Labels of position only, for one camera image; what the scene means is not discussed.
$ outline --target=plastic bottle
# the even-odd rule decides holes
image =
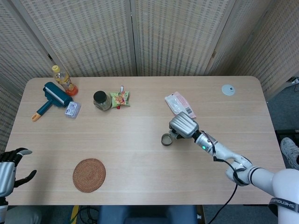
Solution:
[[[75,96],[78,93],[78,87],[71,82],[69,74],[66,71],[60,70],[57,65],[54,65],[52,70],[55,80],[62,85],[65,93],[69,96]]]

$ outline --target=wooden table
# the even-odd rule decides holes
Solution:
[[[225,175],[228,166],[193,140],[161,145],[173,114],[164,97],[181,93],[195,111],[200,129],[232,151],[272,172],[284,169],[268,108],[254,77],[81,77],[74,100],[82,107],[76,119],[64,108],[51,107],[37,122],[32,114],[46,102],[43,86],[53,78],[27,83],[7,151],[26,147],[17,179],[33,169],[29,183],[8,197],[11,205],[56,204],[224,204],[235,184]],[[236,94],[221,92],[231,84]],[[131,107],[100,111],[93,105],[96,91],[131,92]],[[104,184],[93,193],[78,191],[72,173],[83,159],[101,160]],[[271,196],[253,187],[239,187],[233,204],[268,203]]]

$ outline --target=round coaster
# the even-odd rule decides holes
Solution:
[[[75,187],[84,193],[98,189],[106,177],[105,166],[100,160],[82,160],[75,168],[73,182]]]

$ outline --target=sneaker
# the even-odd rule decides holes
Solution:
[[[283,138],[280,143],[281,152],[286,156],[290,166],[299,170],[299,148],[290,138]]]

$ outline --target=person's leg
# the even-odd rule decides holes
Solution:
[[[290,138],[283,138],[280,143],[281,152],[286,156],[290,166],[299,170],[299,148]]]
[[[40,224],[42,214],[34,206],[16,206],[7,211],[5,224]]]

